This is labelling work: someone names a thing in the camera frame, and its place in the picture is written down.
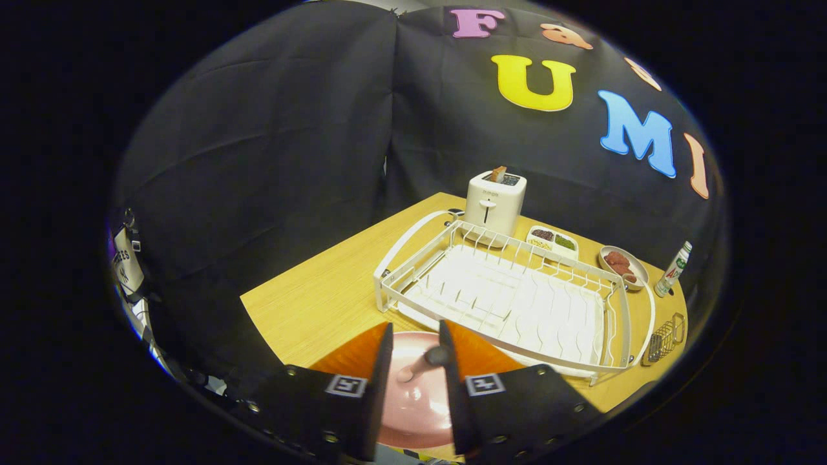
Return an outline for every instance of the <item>wooden table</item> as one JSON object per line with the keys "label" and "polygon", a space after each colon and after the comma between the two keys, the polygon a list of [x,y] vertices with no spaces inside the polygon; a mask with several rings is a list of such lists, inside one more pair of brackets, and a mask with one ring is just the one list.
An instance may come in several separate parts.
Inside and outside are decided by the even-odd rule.
{"label": "wooden table", "polygon": [[[463,198],[435,194],[256,287],[242,295],[241,301],[281,361],[300,367],[312,365],[359,333],[385,321],[394,324],[395,332],[431,331],[397,311],[381,313],[376,308],[372,275],[396,240],[420,218],[438,210],[464,209],[465,206]],[[426,224],[399,251],[389,268],[394,269],[434,238],[444,229],[443,223],[435,219]],[[580,261],[600,266],[597,256],[603,244],[553,225],[521,216],[514,237],[524,240],[528,230],[535,225],[573,237],[580,246]],[[663,270],[646,262],[643,265],[649,273],[648,284],[654,287]],[[676,282],[673,290],[674,295],[655,296],[655,329],[671,319],[674,313],[686,317],[681,285]],[[648,297],[645,290],[629,292],[627,296],[632,320],[631,351],[637,354],[649,325]],[[589,386],[589,380],[585,378],[564,378],[595,407],[606,412],[643,384],[658,379],[680,356],[683,346],[677,344],[652,367],[637,365],[625,372],[604,375],[594,386]],[[423,451],[433,457],[454,459],[452,452],[452,447],[450,452]]]}

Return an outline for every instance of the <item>white toaster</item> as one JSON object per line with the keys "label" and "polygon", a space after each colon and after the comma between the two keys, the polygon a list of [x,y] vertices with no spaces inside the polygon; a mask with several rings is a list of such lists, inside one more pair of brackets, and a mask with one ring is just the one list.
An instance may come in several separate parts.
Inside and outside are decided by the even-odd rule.
{"label": "white toaster", "polygon": [[507,239],[503,235],[514,235],[517,217],[523,209],[527,181],[522,176],[504,173],[503,181],[497,183],[490,180],[491,173],[491,170],[486,171],[468,181],[463,220],[491,231],[481,236],[481,229],[466,231],[468,239],[479,239],[480,243],[499,248]]}

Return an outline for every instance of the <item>dish rack handle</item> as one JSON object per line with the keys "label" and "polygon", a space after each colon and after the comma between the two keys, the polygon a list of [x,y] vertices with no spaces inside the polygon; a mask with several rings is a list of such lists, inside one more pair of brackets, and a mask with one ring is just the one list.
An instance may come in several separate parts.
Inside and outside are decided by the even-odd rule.
{"label": "dish rack handle", "polygon": [[385,277],[385,272],[388,269],[388,265],[394,259],[399,250],[405,243],[414,235],[416,232],[425,226],[426,223],[431,221],[432,219],[436,218],[437,216],[443,215],[445,213],[451,214],[454,219],[453,221],[457,221],[460,216],[464,214],[462,210],[459,209],[450,209],[450,210],[439,210],[437,212],[430,213],[429,215],[423,217],[419,221],[417,221],[413,226],[411,226],[408,231],[405,231],[405,234],[396,241],[393,247],[390,248],[388,253],[385,255],[385,258],[379,263],[379,266],[376,267],[376,270],[373,272],[373,284],[376,291],[376,305],[379,307],[379,310],[382,310],[384,305],[382,304],[382,278]]}
{"label": "dish rack handle", "polygon": [[646,332],[646,338],[643,340],[643,346],[640,348],[638,356],[632,360],[632,363],[629,365],[630,367],[634,367],[643,359],[643,354],[646,352],[646,348],[649,345],[649,340],[652,338],[652,333],[655,331],[655,297],[652,294],[652,290],[649,289],[648,283],[643,282],[643,288],[646,290],[647,294],[649,294],[649,309],[651,310],[649,315],[649,330]]}

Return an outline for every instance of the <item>white dish rack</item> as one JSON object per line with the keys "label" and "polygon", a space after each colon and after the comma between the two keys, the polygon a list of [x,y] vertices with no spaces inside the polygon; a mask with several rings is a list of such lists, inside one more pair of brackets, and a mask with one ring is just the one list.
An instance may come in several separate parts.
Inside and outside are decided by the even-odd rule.
{"label": "white dish rack", "polygon": [[[422,226],[445,213],[454,219],[443,231],[387,269]],[[591,378],[592,385],[602,373],[638,363],[653,331],[648,287],[649,330],[632,356],[629,302],[620,276],[512,237],[492,250],[479,237],[504,235],[461,221],[461,215],[431,213],[390,249],[374,273],[381,312],[399,311],[433,330],[438,320],[449,319],[518,362],[548,363],[561,374]]]}

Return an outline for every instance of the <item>white tray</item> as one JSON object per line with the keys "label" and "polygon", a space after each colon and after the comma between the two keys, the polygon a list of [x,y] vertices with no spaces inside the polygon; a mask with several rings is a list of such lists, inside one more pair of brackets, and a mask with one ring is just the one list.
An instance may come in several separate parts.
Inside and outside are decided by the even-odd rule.
{"label": "white tray", "polygon": [[[572,244],[574,244],[575,250],[572,250],[568,247],[563,247],[563,246],[561,246],[560,244],[558,244],[556,242],[547,241],[546,239],[543,239],[542,237],[538,237],[538,236],[533,235],[532,233],[534,231],[537,231],[538,229],[540,229],[542,231],[549,231],[550,233],[554,234],[555,236],[560,236],[564,239],[568,239],[569,241],[571,241]],[[580,244],[578,244],[577,241],[574,240],[574,238],[572,238],[571,236],[567,236],[566,234],[563,234],[562,232],[555,231],[555,230],[550,229],[550,228],[544,228],[542,226],[532,226],[531,229],[528,230],[528,234],[525,237],[525,242],[528,242],[529,244],[531,244],[532,241],[536,242],[535,245],[539,245],[540,247],[543,247],[546,250],[549,250],[551,252],[555,252],[557,255],[567,256],[567,257],[571,258],[572,260],[580,260]]]}

